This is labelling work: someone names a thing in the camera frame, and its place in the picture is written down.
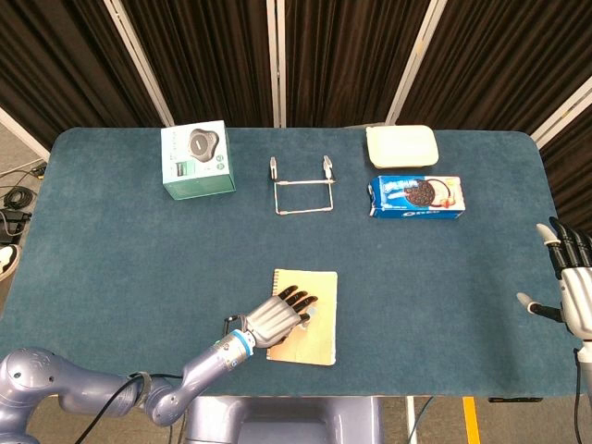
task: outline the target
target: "notebook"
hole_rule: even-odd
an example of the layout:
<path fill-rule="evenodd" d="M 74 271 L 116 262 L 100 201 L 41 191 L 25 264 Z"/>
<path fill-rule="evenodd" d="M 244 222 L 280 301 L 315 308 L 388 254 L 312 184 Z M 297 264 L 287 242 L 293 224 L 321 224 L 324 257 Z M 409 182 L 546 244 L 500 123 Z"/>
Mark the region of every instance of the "notebook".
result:
<path fill-rule="evenodd" d="M 267 359 L 300 364 L 333 365 L 335 363 L 335 324 L 337 314 L 337 273 L 333 271 L 299 271 L 276 269 L 272 294 L 290 285 L 308 291 L 318 301 L 305 311 L 311 319 L 296 326 L 281 344 L 267 350 Z"/>

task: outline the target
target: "table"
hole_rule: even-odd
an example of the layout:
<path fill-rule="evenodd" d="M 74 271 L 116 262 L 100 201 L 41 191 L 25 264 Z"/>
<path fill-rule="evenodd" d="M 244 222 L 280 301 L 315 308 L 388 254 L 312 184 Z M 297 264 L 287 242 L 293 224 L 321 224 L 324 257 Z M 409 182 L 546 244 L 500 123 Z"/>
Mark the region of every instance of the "table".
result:
<path fill-rule="evenodd" d="M 554 214 L 532 140 L 518 132 L 437 131 L 457 175 L 458 220 L 368 216 L 378 174 L 362 129 L 228 129 L 238 190 L 173 201 L 159 129 L 71 129 L 55 142 L 2 320 L 0 352 L 40 346 L 127 374 L 178 372 L 271 291 L 276 267 L 339 274 L 337 363 L 270 363 L 259 352 L 208 394 L 549 396 L 574 390 L 577 344 L 528 315 L 525 291 L 557 305 L 535 223 Z M 274 213 L 268 165 L 322 178 L 335 210 Z M 306 206 L 326 188 L 283 196 Z"/>

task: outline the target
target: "curtain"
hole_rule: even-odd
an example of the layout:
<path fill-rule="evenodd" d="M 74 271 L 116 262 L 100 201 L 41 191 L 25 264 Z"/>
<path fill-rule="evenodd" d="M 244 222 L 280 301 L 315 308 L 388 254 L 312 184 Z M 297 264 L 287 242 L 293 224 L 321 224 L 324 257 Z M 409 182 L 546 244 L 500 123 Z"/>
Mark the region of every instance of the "curtain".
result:
<path fill-rule="evenodd" d="M 592 235 L 592 106 L 540 153 L 559 217 Z"/>
<path fill-rule="evenodd" d="M 175 119 L 273 126 L 265 0 L 125 0 Z"/>
<path fill-rule="evenodd" d="M 3 1 L 0 106 L 47 149 L 69 128 L 161 126 L 103 2 Z"/>
<path fill-rule="evenodd" d="M 384 121 L 428 0 L 286 0 L 287 124 Z"/>
<path fill-rule="evenodd" d="M 591 75 L 590 2 L 449 1 L 397 123 L 530 134 Z"/>

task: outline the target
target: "white pole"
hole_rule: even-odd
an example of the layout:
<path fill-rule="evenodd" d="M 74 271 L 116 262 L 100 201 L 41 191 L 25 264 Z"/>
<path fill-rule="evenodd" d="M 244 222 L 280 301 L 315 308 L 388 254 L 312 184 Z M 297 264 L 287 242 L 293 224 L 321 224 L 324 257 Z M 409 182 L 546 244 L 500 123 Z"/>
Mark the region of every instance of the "white pole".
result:
<path fill-rule="evenodd" d="M 286 128 L 286 4 L 284 0 L 277 0 L 277 55 L 280 126 Z"/>
<path fill-rule="evenodd" d="M 592 77 L 584 82 L 530 137 L 540 150 L 592 104 Z"/>
<path fill-rule="evenodd" d="M 276 0 L 267 0 L 267 40 L 269 41 L 269 77 L 271 78 L 271 103 L 274 110 L 274 128 L 279 128 L 279 69 L 278 69 L 278 28 Z"/>
<path fill-rule="evenodd" d="M 37 141 L 29 132 L 20 126 L 3 108 L 0 108 L 0 123 L 17 136 L 21 142 L 31 148 L 45 162 L 49 160 L 49 151 Z"/>
<path fill-rule="evenodd" d="M 146 91 L 148 92 L 148 95 L 150 95 L 150 99 L 154 104 L 154 108 L 156 108 L 158 116 L 160 116 L 160 119 L 165 126 L 174 126 L 175 121 L 173 120 L 173 116 L 168 109 L 165 96 L 160 90 L 160 86 L 158 86 L 156 76 L 154 75 L 152 67 L 148 62 L 148 58 L 144 53 L 140 39 L 138 39 L 136 31 L 131 25 L 130 18 L 128 17 L 125 8 L 119 0 L 104 0 L 104 2 L 107 10 L 109 11 L 111 19 L 113 20 L 113 23 L 119 32 L 121 40 L 123 40 L 123 43 L 128 49 L 128 53 L 131 57 L 131 60 L 133 61 L 133 64 L 135 65 L 136 69 L 138 69 L 138 73 L 142 78 L 142 82 L 146 88 Z"/>
<path fill-rule="evenodd" d="M 413 426 L 415 426 L 415 403 L 413 402 L 413 396 L 405 397 L 405 406 L 407 407 L 407 439 L 409 439 L 413 431 Z M 409 444 L 417 444 L 417 430 L 413 433 Z"/>
<path fill-rule="evenodd" d="M 399 86 L 395 92 L 395 97 L 392 100 L 390 110 L 388 111 L 387 119 L 385 120 L 386 125 L 395 125 L 401 114 L 403 104 L 407 99 L 407 95 L 411 90 L 413 81 L 419 71 L 419 67 L 421 67 L 424 56 L 426 55 L 427 47 L 436 31 L 440 17 L 442 17 L 446 1 L 447 0 L 431 0 L 429 2 L 429 6 L 425 12 L 424 21 L 422 22 L 419 32 L 417 32 L 413 49 L 409 54 L 407 65 L 405 66 L 405 70 L 399 81 Z"/>

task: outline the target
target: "white container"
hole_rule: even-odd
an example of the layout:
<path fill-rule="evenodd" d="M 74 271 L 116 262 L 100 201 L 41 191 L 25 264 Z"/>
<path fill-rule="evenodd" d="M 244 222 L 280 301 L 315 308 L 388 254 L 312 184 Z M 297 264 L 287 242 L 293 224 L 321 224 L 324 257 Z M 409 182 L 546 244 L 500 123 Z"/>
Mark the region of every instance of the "white container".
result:
<path fill-rule="evenodd" d="M 425 125 L 369 127 L 366 139 L 376 168 L 426 167 L 438 161 L 434 131 Z"/>

